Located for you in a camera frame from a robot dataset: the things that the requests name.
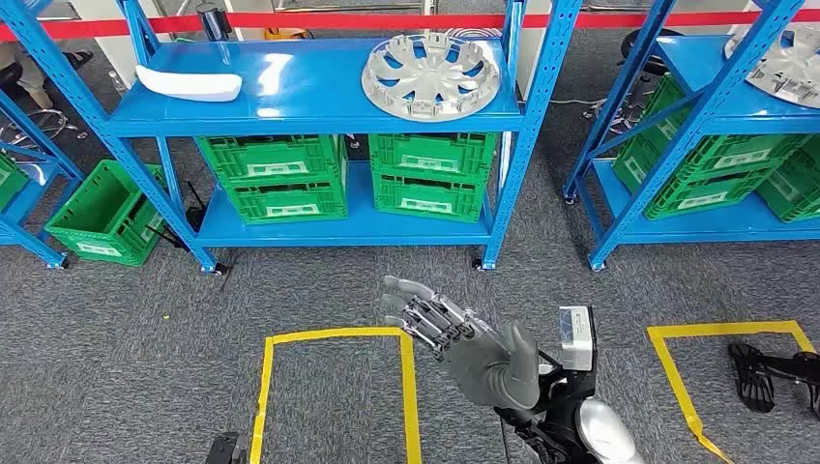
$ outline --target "yellow floor tape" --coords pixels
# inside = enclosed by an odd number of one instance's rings
[[[253,419],[253,436],[250,439],[250,464],[260,464],[262,458],[262,433],[268,411],[268,394],[271,374],[274,370],[274,346],[294,341],[319,340],[341,336],[397,336],[401,355],[401,384],[404,405],[404,446],[408,464],[422,463],[422,441],[419,436],[419,408],[416,399],[416,364],[413,358],[413,338],[397,327],[350,327],[282,333],[265,338],[265,355],[262,360],[262,387],[259,403]]]
[[[703,422],[694,410],[694,405],[691,402],[691,398],[689,398],[689,393],[684,386],[684,381],[681,379],[681,374],[678,372],[678,367],[675,366],[675,362],[672,361],[672,355],[669,354],[669,349],[666,347],[665,339],[682,336],[761,333],[791,334],[801,350],[814,352],[814,347],[811,346],[811,342],[808,341],[808,337],[805,336],[803,329],[800,328],[797,321],[728,322],[683,326],[656,326],[647,328],[647,331],[649,332],[649,339],[652,340],[652,344],[655,346],[655,351],[658,352],[663,370],[666,371],[666,377],[669,379],[672,391],[675,392],[675,396],[678,398],[678,404],[681,406],[681,411],[683,411],[684,418],[687,420],[689,430],[697,437],[697,441],[700,442],[701,445],[728,463],[733,463],[733,461],[703,434]]]

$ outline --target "gray robot glove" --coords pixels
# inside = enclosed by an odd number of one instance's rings
[[[467,399],[499,408],[535,406],[540,396],[539,351],[526,329],[513,323],[501,336],[472,311],[418,282],[388,275],[384,283],[400,294],[382,297],[401,311],[400,318],[387,316],[387,323],[429,348]]]

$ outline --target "stacked green crates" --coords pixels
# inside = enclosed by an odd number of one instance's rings
[[[165,187],[161,168],[148,169]],[[45,230],[80,258],[140,266],[160,238],[154,231],[162,231],[162,217],[117,161],[103,160]]]
[[[376,209],[476,222],[498,134],[370,134]]]
[[[336,135],[197,143],[246,224],[347,217],[347,151]]]
[[[0,211],[6,208],[27,182],[25,172],[12,159],[0,153]]]
[[[757,192],[784,222],[820,218],[820,136],[811,137]]]
[[[643,117],[684,97],[668,74],[649,99]],[[684,123],[689,108],[628,140],[612,164],[615,175],[635,191]],[[692,149],[644,211],[666,218],[728,206],[743,200],[806,140],[805,135],[709,135]]]

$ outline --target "red barrier tape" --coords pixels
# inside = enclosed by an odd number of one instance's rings
[[[722,13],[676,13],[666,20],[667,27],[716,26],[751,24],[758,12]],[[502,14],[320,14],[320,13],[229,13],[234,27],[299,27],[304,29],[358,29],[358,30],[406,30],[457,28],[500,28],[504,25]],[[547,14],[528,14],[524,17],[525,28],[544,27]],[[644,14],[582,13],[578,15],[576,29],[613,29],[640,27]],[[820,9],[797,12],[795,22],[820,22]],[[196,15],[154,17],[151,25],[158,33],[190,32],[202,29]],[[54,40],[89,39],[128,35],[124,19],[97,21],[49,21],[43,26]],[[13,42],[16,37],[5,24],[0,24],[0,42]]]

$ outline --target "robotic arm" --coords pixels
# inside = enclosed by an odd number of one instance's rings
[[[516,323],[501,335],[447,297],[386,276],[400,311],[387,322],[422,343],[473,403],[491,406],[527,444],[537,464],[643,464],[629,431],[595,394],[597,350],[592,311],[561,307],[562,356],[538,349]]]

